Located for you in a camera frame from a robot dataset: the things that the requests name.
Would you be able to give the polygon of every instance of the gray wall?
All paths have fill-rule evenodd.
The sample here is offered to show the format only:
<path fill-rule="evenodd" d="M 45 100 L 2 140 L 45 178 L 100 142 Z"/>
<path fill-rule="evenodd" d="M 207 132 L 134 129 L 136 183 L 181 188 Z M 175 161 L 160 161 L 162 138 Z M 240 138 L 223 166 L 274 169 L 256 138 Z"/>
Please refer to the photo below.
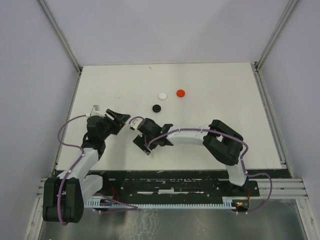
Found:
<path fill-rule="evenodd" d="M 25 234 L 77 73 L 35 0 L 0 1 L 0 238 Z"/>
<path fill-rule="evenodd" d="M 320 1 L 302 0 L 276 43 L 263 78 L 294 173 L 320 220 Z"/>
<path fill-rule="evenodd" d="M 253 62 L 288 0 L 47 0 L 79 63 Z"/>

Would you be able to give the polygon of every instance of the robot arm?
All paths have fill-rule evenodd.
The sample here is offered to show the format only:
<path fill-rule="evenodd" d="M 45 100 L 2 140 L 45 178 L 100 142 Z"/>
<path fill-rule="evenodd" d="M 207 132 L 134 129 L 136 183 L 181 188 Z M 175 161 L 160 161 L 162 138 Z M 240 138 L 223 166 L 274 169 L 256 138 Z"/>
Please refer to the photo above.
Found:
<path fill-rule="evenodd" d="M 243 137 L 240 134 L 220 120 L 213 120 L 210 125 L 205 127 L 190 128 L 173 124 L 165 124 L 160 127 L 152 119 L 145 118 L 144 120 L 136 120 L 130 125 L 130 128 L 137 129 L 142 133 L 133 142 L 147 155 L 157 146 L 174 146 L 178 144 L 204 146 L 216 160 L 225 164 L 230 183 L 241 187 L 247 181 L 247 176 L 239 161 L 239 155 L 243 149 L 242 144 L 227 137 L 222 137 L 222 140 L 219 141 L 217 139 L 220 137 L 218 134 L 209 132 L 209 130 L 218 131 L 243 141 Z M 149 147 L 147 146 L 151 140 L 167 133 L 170 134 L 153 141 Z"/>
<path fill-rule="evenodd" d="M 99 106 L 93 106 L 86 120 L 87 133 L 82 140 L 81 147 L 84 155 L 81 160 L 72 171 L 70 168 L 77 160 L 57 177 L 49 177 L 44 183 L 42 216 L 45 221 L 59 222 L 58 191 L 62 179 L 68 172 L 60 201 L 61 216 L 66 223 L 80 221 L 84 212 L 84 204 L 103 187 L 101 176 L 87 174 L 103 155 L 107 137 L 111 134 L 117 135 L 129 118 L 130 115 L 116 113 L 110 109 L 107 109 L 106 114 L 103 115 L 99 111 Z"/>

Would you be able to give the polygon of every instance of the white board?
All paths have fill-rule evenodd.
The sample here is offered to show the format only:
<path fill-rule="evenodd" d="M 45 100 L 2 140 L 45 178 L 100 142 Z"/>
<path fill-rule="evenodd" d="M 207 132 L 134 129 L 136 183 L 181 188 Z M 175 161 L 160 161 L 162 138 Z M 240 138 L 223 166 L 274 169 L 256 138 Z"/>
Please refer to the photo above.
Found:
<path fill-rule="evenodd" d="M 185 90 L 185 97 L 176 95 Z M 159 100 L 164 92 L 168 98 Z M 152 111 L 161 105 L 159 113 Z M 85 66 L 71 118 L 100 110 L 153 119 L 158 125 L 209 125 L 218 119 L 249 145 L 248 169 L 280 169 L 281 164 L 249 63 L 184 63 Z M 64 141 L 81 145 L 86 119 L 70 123 Z M 198 145 L 157 147 L 147 156 L 132 141 L 138 135 L 126 125 L 107 138 L 106 149 L 92 170 L 224 170 L 209 151 Z M 79 150 L 63 146 L 57 169 L 65 170 Z"/>

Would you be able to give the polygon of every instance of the wire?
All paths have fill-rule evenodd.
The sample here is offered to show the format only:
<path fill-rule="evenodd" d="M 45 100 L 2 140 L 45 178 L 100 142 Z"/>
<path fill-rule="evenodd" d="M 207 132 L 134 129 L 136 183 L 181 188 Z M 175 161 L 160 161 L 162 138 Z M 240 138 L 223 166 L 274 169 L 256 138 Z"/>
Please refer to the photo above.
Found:
<path fill-rule="evenodd" d="M 258 210 L 262 209 L 267 204 L 267 202 L 269 201 L 269 199 L 271 197 L 271 194 L 272 194 L 273 184 L 272 184 L 272 179 L 271 179 L 270 175 L 265 173 L 265 172 L 257 173 L 257 174 L 253 174 L 253 175 L 249 175 L 249 174 L 246 173 L 245 175 L 248 178 L 255 178 L 255 177 L 258 177 L 258 176 L 266 176 L 270 180 L 270 191 L 269 191 L 269 194 L 268 194 L 268 197 L 266 198 L 266 200 L 260 206 L 258 206 L 257 208 L 255 208 L 253 210 L 250 210 L 250 211 L 247 211 L 247 212 L 239 212 L 239 214 L 252 214 L 252 213 L 257 212 Z"/>
<path fill-rule="evenodd" d="M 128 122 L 128 124 L 131 124 L 132 121 L 133 121 L 133 120 L 136 120 L 136 119 L 142 119 L 142 120 L 144 120 L 145 118 L 142 117 L 142 116 L 135 116 L 135 117 L 133 117 L 133 118 L 130 119 L 130 121 Z"/>
<path fill-rule="evenodd" d="M 68 170 L 68 172 L 64 175 L 60 186 L 59 186 L 59 190 L 58 190 L 58 198 L 57 198 L 57 211 L 58 211 L 58 219 L 59 222 L 63 225 L 66 226 L 68 223 L 64 222 L 64 220 L 62 219 L 62 214 L 61 214 L 61 196 L 62 196 L 62 190 L 65 184 L 65 181 L 67 179 L 67 177 L 69 176 L 70 172 L 75 168 L 75 166 L 80 162 L 80 160 L 82 159 L 83 155 L 85 154 L 84 149 L 81 146 L 78 145 L 73 145 L 73 144 L 67 144 L 64 143 L 61 139 L 60 139 L 60 134 L 62 132 L 62 130 L 68 125 L 68 123 L 72 122 L 73 120 L 79 119 L 79 118 L 83 118 L 86 115 L 80 115 L 80 116 L 76 116 L 72 119 L 70 119 L 69 121 L 67 121 L 65 124 L 62 125 L 62 127 L 59 129 L 58 131 L 58 141 L 61 145 L 67 146 L 67 147 L 72 147 L 72 148 L 77 148 L 81 150 L 81 155 L 78 157 L 78 159 L 72 164 L 72 166 L 70 167 L 70 169 Z"/>
<path fill-rule="evenodd" d="M 271 177 L 269 176 L 269 174 L 267 173 L 257 173 L 257 174 L 253 174 L 253 175 L 250 175 L 250 174 L 247 174 L 247 169 L 246 169 L 246 166 L 245 166 L 245 163 L 243 161 L 243 158 L 245 156 L 245 154 L 248 152 L 249 150 L 249 146 L 248 144 L 246 144 L 244 141 L 240 140 L 239 138 L 236 138 L 234 136 L 231 136 L 231 135 L 228 135 L 228 134 L 225 134 L 223 132 L 219 132 L 219 131 L 216 131 L 216 130 L 211 130 L 211 129 L 201 129 L 201 128 L 180 128 L 180 129 L 175 129 L 175 130 L 172 130 L 172 131 L 169 131 L 165 134 L 162 134 L 160 136 L 157 136 L 155 137 L 154 139 L 152 139 L 148 144 L 147 144 L 147 147 L 149 148 L 150 145 L 154 142 L 154 141 L 157 141 L 158 139 L 161 139 L 163 137 L 166 137 L 170 134 L 173 134 L 173 133 L 176 133 L 176 132 L 180 132 L 180 131 L 196 131 L 196 132 L 209 132 L 209 133 L 213 133 L 213 134 L 218 134 L 218 135 L 221 135 L 223 137 L 226 137 L 228 139 L 231 139 L 231 140 L 234 140 L 238 143 L 241 143 L 242 145 L 245 146 L 245 150 L 243 151 L 243 153 L 241 154 L 240 156 L 240 162 L 241 162 L 241 165 L 242 165 L 242 168 L 243 168 L 243 173 L 248 177 L 248 178 L 255 178 L 255 177 L 258 177 L 258 176 L 266 176 L 269 180 L 270 180 L 270 192 L 268 194 L 268 197 L 266 198 L 266 200 L 263 202 L 262 205 L 260 205 L 259 207 L 251 210 L 251 211 L 247 211 L 247 212 L 239 212 L 240 214 L 249 214 L 249 213 L 254 213 L 258 210 L 260 210 L 262 207 L 264 207 L 267 202 L 269 201 L 270 197 L 271 197 L 271 194 L 272 194 L 272 188 L 273 188 L 273 184 L 272 184 L 272 179 Z"/>
<path fill-rule="evenodd" d="M 180 129 L 175 129 L 175 130 L 169 131 L 169 132 L 167 132 L 167 133 L 165 133 L 165 134 L 162 134 L 162 135 L 157 136 L 157 137 L 155 137 L 154 139 L 152 139 L 152 140 L 148 143 L 147 147 L 150 148 L 150 145 L 151 145 L 154 141 L 157 141 L 158 139 L 161 139 L 161 138 L 166 137 L 166 136 L 168 136 L 168 135 L 170 135 L 170 134 L 173 134 L 173 133 L 176 133 L 176 132 L 180 132 L 180 131 L 209 132 L 209 133 L 213 133 L 213 134 L 218 134 L 218 135 L 224 136 L 224 137 L 226 137 L 226 138 L 228 138 L 228 139 L 232 139 L 232 140 L 234 140 L 234 141 L 236 141 L 236 142 L 238 142 L 238 143 L 241 143 L 242 145 L 245 146 L 245 150 L 243 151 L 243 153 L 242 153 L 241 156 L 240 156 L 241 159 L 244 157 L 244 155 L 245 155 L 245 154 L 248 152 L 248 150 L 249 150 L 248 144 L 246 144 L 244 141 L 240 140 L 239 138 L 236 138 L 236 137 L 234 137 L 234 136 L 230 136 L 230 135 L 225 134 L 225 133 L 220 132 L 220 131 L 211 130 L 211 129 L 201 129 L 201 128 L 180 128 Z"/>
<path fill-rule="evenodd" d="M 96 213 L 100 213 L 100 214 L 115 214 L 115 213 L 120 213 L 120 212 L 135 211 L 135 210 L 138 209 L 137 206 L 130 205 L 130 204 L 127 204 L 127 203 L 123 203 L 123 202 L 114 200 L 111 197 L 105 196 L 105 195 L 103 195 L 101 193 L 96 193 L 94 195 L 103 197 L 105 199 L 108 199 L 109 201 L 114 202 L 115 204 L 119 204 L 119 205 L 123 205 L 123 206 L 129 207 L 129 208 L 126 208 L 126 209 L 120 209 L 120 210 L 114 210 L 114 211 L 97 211 L 97 210 L 94 210 Z"/>
<path fill-rule="evenodd" d="M 248 196 L 246 197 L 246 200 L 248 201 L 250 199 L 250 189 L 248 188 Z"/>

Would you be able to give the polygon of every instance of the purple cable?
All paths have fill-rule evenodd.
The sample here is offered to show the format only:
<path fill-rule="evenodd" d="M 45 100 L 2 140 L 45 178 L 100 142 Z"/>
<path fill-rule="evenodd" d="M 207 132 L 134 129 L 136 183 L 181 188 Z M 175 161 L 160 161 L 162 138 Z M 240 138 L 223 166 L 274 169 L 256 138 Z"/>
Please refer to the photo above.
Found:
<path fill-rule="evenodd" d="M 154 141 L 156 141 L 156 140 L 158 140 L 158 139 L 161 139 L 161 138 L 166 137 L 166 136 L 168 136 L 168 135 L 170 135 L 170 134 L 173 134 L 173 133 L 176 133 L 176 132 L 180 132 L 180 131 L 209 132 L 209 133 L 213 133 L 213 134 L 218 134 L 218 135 L 224 136 L 224 137 L 226 137 L 226 138 L 232 139 L 232 140 L 234 140 L 234 141 L 236 141 L 236 142 L 241 143 L 242 145 L 244 145 L 244 146 L 245 146 L 245 150 L 243 151 L 243 153 L 242 153 L 241 156 L 240 156 L 240 162 L 241 162 L 241 165 L 242 165 L 244 174 L 245 174 L 248 178 L 255 178 L 255 177 L 258 177 L 258 176 L 266 176 L 266 177 L 270 180 L 270 192 L 269 192 L 269 194 L 268 194 L 268 197 L 266 198 L 266 200 L 264 201 L 264 203 L 263 203 L 262 205 L 260 205 L 259 207 L 255 208 L 255 209 L 253 209 L 253 210 L 251 210 L 251 211 L 240 212 L 240 214 L 254 213 L 254 212 L 260 210 L 262 207 L 264 207 L 264 206 L 267 204 L 267 202 L 269 201 L 269 199 L 270 199 L 270 197 L 271 197 L 271 194 L 272 194 L 272 188 L 273 188 L 272 179 L 271 179 L 271 177 L 269 176 L 269 174 L 264 173 L 264 172 L 263 172 L 263 173 L 253 174 L 253 175 L 247 174 L 247 170 L 246 170 L 246 166 L 245 166 L 245 163 L 244 163 L 244 161 L 243 161 L 243 158 L 244 158 L 245 154 L 248 152 L 249 146 L 248 146 L 248 144 L 246 144 L 244 141 L 242 141 L 242 140 L 240 140 L 240 139 L 238 139 L 238 138 L 236 138 L 236 137 L 234 137 L 234 136 L 230 136 L 230 135 L 225 134 L 225 133 L 223 133 L 223 132 L 219 132 L 219 131 L 211 130 L 211 129 L 180 128 L 180 129 L 175 129 L 175 130 L 169 131 L 169 132 L 167 132 L 167 133 L 165 133 L 165 134 L 162 134 L 162 135 L 160 135 L 160 136 L 155 137 L 154 139 L 152 139 L 152 140 L 147 144 L 147 147 L 149 148 L 150 145 L 151 145 Z"/>
<path fill-rule="evenodd" d="M 130 121 L 128 122 L 128 124 L 131 124 L 132 121 L 133 121 L 133 120 L 136 120 L 136 119 L 142 119 L 142 120 L 144 120 L 145 118 L 142 117 L 142 116 L 135 116 L 135 117 L 133 117 L 133 118 L 130 119 Z"/>
<path fill-rule="evenodd" d="M 70 119 L 69 121 L 67 121 L 65 124 L 62 125 L 62 127 L 59 129 L 59 132 L 58 132 L 58 135 L 57 135 L 57 138 L 58 138 L 58 141 L 60 144 L 64 145 L 64 146 L 67 146 L 67 147 L 73 147 L 73 148 L 77 148 L 77 149 L 80 149 L 81 150 L 81 155 L 78 157 L 78 159 L 72 164 L 72 166 L 70 167 L 69 171 L 72 171 L 75 166 L 78 164 L 78 162 L 80 162 L 80 160 L 82 159 L 83 155 L 85 154 L 85 151 L 83 150 L 83 148 L 81 146 L 78 146 L 78 145 L 72 145 L 72 144 L 67 144 L 67 143 L 64 143 L 61 139 L 60 139 L 60 134 L 62 132 L 62 130 L 67 126 L 68 123 L 72 122 L 73 120 L 76 120 L 76 119 L 79 119 L 79 118 L 83 118 L 85 117 L 86 115 L 80 115 L 80 116 L 76 116 L 72 119 Z M 67 172 L 61 183 L 60 183 L 60 187 L 59 187 L 59 191 L 58 191 L 58 199 L 57 199 L 57 211 L 58 211 L 58 219 L 59 219 L 59 222 L 63 225 L 63 226 L 66 226 L 67 223 L 64 222 L 64 220 L 62 219 L 62 214 L 61 214 L 61 195 L 62 195 L 62 189 L 64 187 L 64 184 L 65 184 L 65 181 L 67 179 L 67 177 L 69 176 L 69 172 Z"/>
<path fill-rule="evenodd" d="M 156 141 L 156 140 L 158 140 L 158 139 L 161 139 L 161 138 L 166 137 L 166 136 L 168 136 L 168 135 L 170 135 L 170 134 L 173 134 L 173 133 L 176 133 L 176 132 L 180 132 L 180 131 L 209 132 L 209 133 L 213 133 L 213 134 L 218 134 L 218 135 L 224 136 L 224 137 L 226 137 L 226 138 L 228 138 L 228 139 L 235 140 L 236 142 L 241 143 L 242 145 L 245 146 L 245 150 L 244 150 L 244 152 L 243 152 L 243 153 L 241 154 L 241 156 L 240 156 L 241 159 L 244 157 L 244 155 L 245 155 L 245 154 L 248 152 L 248 150 L 249 150 L 248 144 L 246 144 L 244 141 L 240 140 L 239 138 L 236 138 L 236 137 L 234 137 L 234 136 L 230 136 L 230 135 L 225 134 L 225 133 L 220 132 L 220 131 L 211 130 L 211 129 L 201 129 L 201 128 L 180 128 L 180 129 L 175 129 L 175 130 L 169 131 L 169 132 L 167 132 L 167 133 L 165 133 L 165 134 L 162 134 L 162 135 L 157 136 L 157 137 L 155 137 L 154 139 L 152 139 L 152 140 L 148 143 L 147 147 L 149 148 L 150 145 L 151 145 L 154 141 Z"/>
<path fill-rule="evenodd" d="M 121 209 L 121 210 L 114 210 L 114 211 L 101 211 L 101 212 L 99 212 L 99 211 L 95 210 L 95 212 L 98 212 L 98 213 L 101 213 L 101 214 L 114 214 L 114 213 L 120 213 L 120 212 L 134 211 L 134 210 L 137 210 L 137 209 L 138 209 L 137 206 L 133 206 L 133 205 L 130 205 L 130 204 L 127 204 L 127 203 L 123 203 L 123 202 L 114 200 L 114 199 L 112 199 L 111 197 L 102 195 L 101 193 L 96 193 L 96 194 L 94 194 L 94 195 L 95 195 L 95 196 L 103 197 L 103 198 L 105 198 L 105 199 L 108 199 L 109 201 L 112 201 L 112 202 L 114 202 L 115 204 L 119 204 L 119 205 L 123 205 L 123 206 L 126 206 L 126 207 L 130 207 L 130 208 Z"/>

